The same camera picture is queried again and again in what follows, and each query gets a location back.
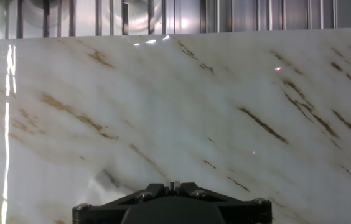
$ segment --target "white marble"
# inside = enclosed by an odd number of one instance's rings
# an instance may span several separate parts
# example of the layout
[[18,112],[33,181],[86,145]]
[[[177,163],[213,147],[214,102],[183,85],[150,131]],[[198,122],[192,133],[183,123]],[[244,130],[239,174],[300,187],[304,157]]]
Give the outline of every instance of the white marble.
[[351,223],[351,29],[0,40],[0,223],[169,180]]

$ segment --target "machine part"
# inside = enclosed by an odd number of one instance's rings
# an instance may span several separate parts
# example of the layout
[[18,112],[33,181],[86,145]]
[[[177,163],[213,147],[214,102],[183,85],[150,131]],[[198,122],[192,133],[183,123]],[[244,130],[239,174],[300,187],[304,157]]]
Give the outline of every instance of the machine part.
[[265,198],[256,198],[256,199],[254,199],[254,201],[255,201],[257,204],[262,204],[262,203],[267,203],[267,202],[268,202],[268,199],[265,199]]
[[138,195],[137,199],[146,200],[146,199],[149,199],[149,198],[151,198],[151,197],[153,197],[153,194],[152,194],[152,193],[150,193],[150,192],[141,192],[141,193]]
[[83,210],[83,209],[86,209],[90,206],[91,206],[90,204],[81,203],[81,204],[75,206],[75,210]]
[[[147,196],[149,200],[141,203]],[[82,210],[74,207],[72,218],[73,224],[272,223],[272,204],[260,199],[264,201],[266,203],[237,200],[195,183],[182,183],[174,189],[163,184],[149,184],[144,190],[102,206]]]
[[192,195],[194,197],[200,198],[200,197],[205,197],[207,194],[203,190],[196,190],[192,192]]

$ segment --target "black metal mount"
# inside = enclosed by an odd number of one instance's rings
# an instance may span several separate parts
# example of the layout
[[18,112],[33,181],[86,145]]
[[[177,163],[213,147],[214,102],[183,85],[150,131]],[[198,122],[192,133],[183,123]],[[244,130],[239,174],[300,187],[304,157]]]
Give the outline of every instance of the black metal mount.
[[72,209],[73,224],[251,224],[272,223],[272,204],[256,198],[241,201],[195,183],[149,184],[144,190],[102,206]]

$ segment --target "metal panel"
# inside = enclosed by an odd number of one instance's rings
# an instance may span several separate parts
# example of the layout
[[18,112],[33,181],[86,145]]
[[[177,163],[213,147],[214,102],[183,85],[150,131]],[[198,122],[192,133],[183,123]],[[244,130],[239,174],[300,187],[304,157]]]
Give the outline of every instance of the metal panel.
[[95,0],[75,1],[76,36],[95,35]]
[[351,0],[337,0],[338,28],[351,27]]
[[200,0],[180,1],[180,34],[200,32]]
[[256,29],[260,30],[268,30],[268,0],[257,0],[256,3]]
[[351,27],[351,0],[43,2],[0,1],[0,39]]
[[234,31],[256,30],[256,1],[234,1],[233,12]]
[[307,0],[285,0],[284,29],[307,29]]

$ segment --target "screw head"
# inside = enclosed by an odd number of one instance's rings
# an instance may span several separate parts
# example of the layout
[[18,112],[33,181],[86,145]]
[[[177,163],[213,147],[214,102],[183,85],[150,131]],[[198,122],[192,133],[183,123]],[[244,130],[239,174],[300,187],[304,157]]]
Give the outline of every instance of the screw head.
[[256,202],[257,204],[264,204],[268,202],[268,199],[265,198],[256,198],[253,200],[254,202]]
[[91,205],[90,204],[88,204],[88,203],[81,203],[81,204],[79,204],[79,205],[76,205],[75,206],[75,209],[76,210],[84,210],[84,209],[86,209],[86,208],[88,208],[88,207],[90,207]]
[[194,196],[194,197],[205,197],[205,196],[207,196],[207,194],[203,190],[195,190],[195,191],[192,192],[192,196]]
[[141,193],[137,196],[138,199],[147,199],[147,198],[151,198],[151,197],[153,197],[153,194],[150,193],[150,192],[141,192]]

